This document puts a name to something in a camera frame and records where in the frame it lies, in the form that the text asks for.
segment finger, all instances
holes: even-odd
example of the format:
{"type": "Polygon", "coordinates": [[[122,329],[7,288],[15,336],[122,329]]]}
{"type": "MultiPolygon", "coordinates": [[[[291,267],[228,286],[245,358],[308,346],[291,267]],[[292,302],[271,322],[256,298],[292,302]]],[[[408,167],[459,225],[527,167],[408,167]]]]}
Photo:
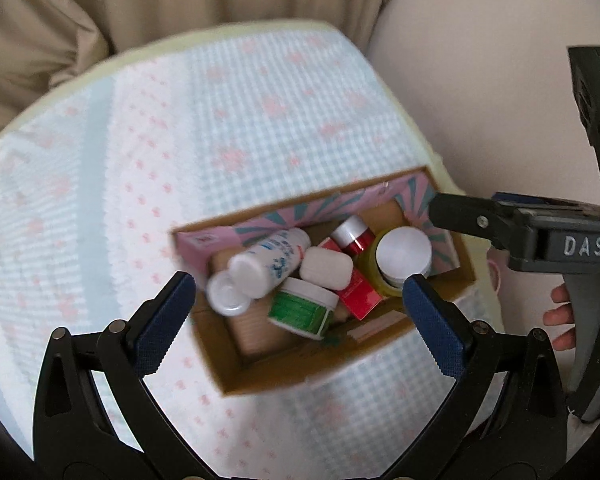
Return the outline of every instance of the finger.
{"type": "Polygon", "coordinates": [[[551,299],[554,303],[567,303],[567,301],[570,300],[567,284],[563,283],[562,285],[555,287],[554,290],[551,291],[551,299]]]}
{"type": "Polygon", "coordinates": [[[571,350],[576,348],[576,329],[571,328],[562,335],[559,335],[552,341],[555,351],[561,352],[562,350],[571,350]]]}
{"type": "Polygon", "coordinates": [[[545,326],[557,326],[572,324],[573,321],[573,308],[571,303],[566,303],[553,310],[547,310],[542,316],[542,322],[545,326]]]}

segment green label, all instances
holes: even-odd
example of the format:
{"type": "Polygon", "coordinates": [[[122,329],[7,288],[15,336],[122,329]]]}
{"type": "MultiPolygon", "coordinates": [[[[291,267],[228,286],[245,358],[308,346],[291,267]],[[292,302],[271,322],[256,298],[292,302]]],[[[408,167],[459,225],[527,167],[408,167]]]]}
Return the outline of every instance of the green label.
{"type": "Polygon", "coordinates": [[[317,303],[279,292],[269,311],[269,317],[286,325],[322,336],[329,327],[333,313],[317,303]]]}

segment white lettering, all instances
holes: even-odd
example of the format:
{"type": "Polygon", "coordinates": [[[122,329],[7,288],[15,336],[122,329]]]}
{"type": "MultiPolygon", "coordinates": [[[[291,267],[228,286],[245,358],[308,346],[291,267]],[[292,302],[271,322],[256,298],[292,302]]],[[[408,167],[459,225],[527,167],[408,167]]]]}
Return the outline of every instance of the white lettering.
{"type": "Polygon", "coordinates": [[[589,237],[586,237],[586,236],[584,237],[582,247],[578,251],[578,254],[580,256],[582,256],[583,254],[586,254],[587,256],[589,256],[589,237]]]}
{"type": "Polygon", "coordinates": [[[596,251],[594,252],[594,254],[595,254],[596,256],[600,256],[600,238],[598,238],[598,239],[596,240],[596,247],[597,247],[597,249],[596,249],[596,251]]]}
{"type": "Polygon", "coordinates": [[[576,251],[576,239],[573,236],[564,237],[564,255],[573,256],[576,251]]]}

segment open box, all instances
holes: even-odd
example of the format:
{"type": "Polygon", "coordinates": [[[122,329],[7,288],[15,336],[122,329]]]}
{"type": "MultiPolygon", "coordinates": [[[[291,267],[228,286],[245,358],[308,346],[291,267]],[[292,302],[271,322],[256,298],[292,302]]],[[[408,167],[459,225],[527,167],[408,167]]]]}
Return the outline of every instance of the open box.
{"type": "MultiPolygon", "coordinates": [[[[352,318],[331,328],[322,341],[273,333],[272,338],[280,339],[270,346],[276,351],[254,358],[240,350],[244,345],[236,336],[235,323],[242,316],[216,314],[200,290],[206,283],[213,254],[249,246],[272,232],[293,226],[305,229],[312,245],[317,245],[339,222],[357,214],[375,233],[401,225],[423,230],[434,250],[428,280],[443,299],[453,301],[475,281],[475,274],[461,237],[429,221],[427,206],[436,189],[429,171],[417,168],[176,229],[177,250],[199,286],[192,309],[194,335],[219,389],[235,395],[300,383],[375,351],[412,330],[413,323],[404,313],[401,298],[389,298],[362,321],[352,318]]],[[[259,315],[264,322],[266,311],[259,315]]],[[[257,333],[252,336],[262,337],[257,333]]]]}

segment metal screw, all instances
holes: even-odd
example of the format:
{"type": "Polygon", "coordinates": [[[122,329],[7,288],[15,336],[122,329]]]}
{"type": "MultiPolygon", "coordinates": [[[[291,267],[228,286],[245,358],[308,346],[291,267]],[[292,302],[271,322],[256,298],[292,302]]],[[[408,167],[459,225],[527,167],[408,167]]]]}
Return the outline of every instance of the metal screw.
{"type": "Polygon", "coordinates": [[[539,328],[533,329],[532,334],[534,335],[534,337],[536,339],[538,339],[538,341],[545,341],[546,340],[546,334],[544,333],[543,330],[540,330],[539,328]]]}
{"type": "Polygon", "coordinates": [[[485,335],[489,331],[489,325],[483,321],[476,321],[474,323],[474,332],[485,335]]]}
{"type": "Polygon", "coordinates": [[[58,328],[56,328],[52,333],[51,333],[51,337],[52,339],[62,339],[64,337],[64,334],[66,334],[66,330],[59,326],[58,328]]]}
{"type": "Polygon", "coordinates": [[[125,329],[126,323],[123,319],[117,319],[109,323],[109,332],[113,332],[117,334],[118,332],[122,332],[125,329]]]}

